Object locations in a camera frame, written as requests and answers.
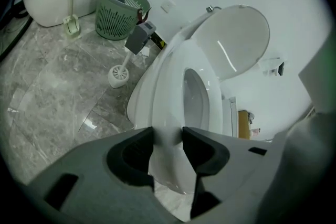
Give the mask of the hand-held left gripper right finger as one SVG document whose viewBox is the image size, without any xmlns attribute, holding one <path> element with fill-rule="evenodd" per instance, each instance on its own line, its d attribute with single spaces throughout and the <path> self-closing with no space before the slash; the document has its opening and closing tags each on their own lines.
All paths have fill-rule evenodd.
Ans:
<svg viewBox="0 0 336 224">
<path fill-rule="evenodd" d="M 284 134 L 263 142 L 184 127 L 182 141 L 196 173 L 191 222 L 257 223 L 280 164 Z"/>
</svg>

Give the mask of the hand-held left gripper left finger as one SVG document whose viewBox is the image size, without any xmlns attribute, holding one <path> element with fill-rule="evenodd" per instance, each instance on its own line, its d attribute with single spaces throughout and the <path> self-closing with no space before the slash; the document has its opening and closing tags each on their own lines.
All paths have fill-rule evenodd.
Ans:
<svg viewBox="0 0 336 224">
<path fill-rule="evenodd" d="M 151 127 L 83 143 L 40 172 L 26 193 L 48 223 L 178 223 L 148 174 Z"/>
</svg>

